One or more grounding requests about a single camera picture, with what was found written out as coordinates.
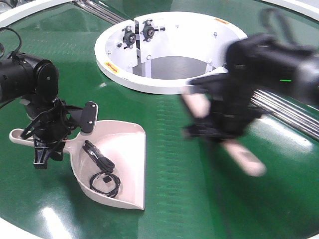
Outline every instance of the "metal rod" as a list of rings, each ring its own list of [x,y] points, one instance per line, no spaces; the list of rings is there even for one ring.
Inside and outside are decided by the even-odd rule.
[[[302,108],[267,91],[257,90],[252,103],[270,111],[271,114],[293,128],[319,141],[319,120],[302,111]]]
[[[75,4],[111,24],[117,24],[126,20],[125,18],[105,9],[104,7],[101,7],[90,0],[77,0]]]

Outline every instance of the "orange sticker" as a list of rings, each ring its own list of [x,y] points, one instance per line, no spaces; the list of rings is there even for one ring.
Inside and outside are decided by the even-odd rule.
[[[229,24],[229,22],[223,20],[223,19],[220,19],[220,18],[215,18],[216,21],[219,21],[221,23],[224,23],[224,24]]]
[[[115,65],[113,65],[111,62],[109,62],[109,61],[104,62],[104,65],[109,67],[114,73],[118,73],[119,72],[119,69]]]

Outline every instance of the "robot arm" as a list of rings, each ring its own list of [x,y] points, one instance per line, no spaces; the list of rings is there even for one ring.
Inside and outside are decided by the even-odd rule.
[[[33,136],[37,169],[46,169],[47,161],[63,159],[65,139],[80,127],[82,133],[94,129],[98,106],[87,102],[84,108],[67,105],[58,94],[58,70],[46,59],[19,52],[19,47],[0,61],[0,103],[21,97],[31,123],[21,134],[27,139]]]
[[[266,9],[261,16],[266,18],[272,11]],[[270,29],[265,20],[264,25]],[[195,124],[186,128],[188,135],[217,140],[241,136],[250,122],[265,113],[250,104],[257,89],[319,106],[319,56],[312,47],[296,45],[288,25],[284,26],[290,44],[282,45],[266,33],[249,36],[227,48],[227,73],[190,82],[193,92],[209,95],[210,106],[205,117],[194,117]]]

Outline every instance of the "green mat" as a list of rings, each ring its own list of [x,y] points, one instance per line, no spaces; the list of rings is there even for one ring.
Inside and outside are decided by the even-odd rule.
[[[228,20],[248,34],[260,31],[252,0],[103,1],[135,17],[153,11],[194,11]],[[302,44],[318,39],[318,24],[287,12]],[[29,123],[18,100],[0,114],[0,216],[46,239],[304,239],[319,231],[319,145],[280,121],[256,120],[239,140],[267,166],[260,178],[245,175],[219,146],[184,140],[190,119],[179,96],[136,92],[108,79],[95,62],[97,37],[111,25],[68,3],[27,17],[12,27],[22,51],[59,68],[59,96],[68,104],[99,105],[99,120],[140,124],[147,134],[146,208],[124,210],[87,198],[69,156],[35,170],[33,149],[8,134]],[[13,49],[10,32],[0,35]],[[64,227],[45,216],[50,209]]]

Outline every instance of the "white dustpan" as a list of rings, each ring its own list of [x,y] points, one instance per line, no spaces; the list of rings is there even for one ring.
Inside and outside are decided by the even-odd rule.
[[[10,132],[14,143],[33,146],[33,139],[20,138],[23,129]],[[90,189],[90,178],[101,170],[82,149],[85,140],[91,141],[104,156],[114,162],[114,174],[121,180],[115,198],[107,197]],[[135,123],[101,120],[97,121],[90,135],[79,133],[66,140],[64,152],[71,155],[71,166],[83,192],[92,200],[112,207],[144,209],[145,190],[145,145],[143,128]]]

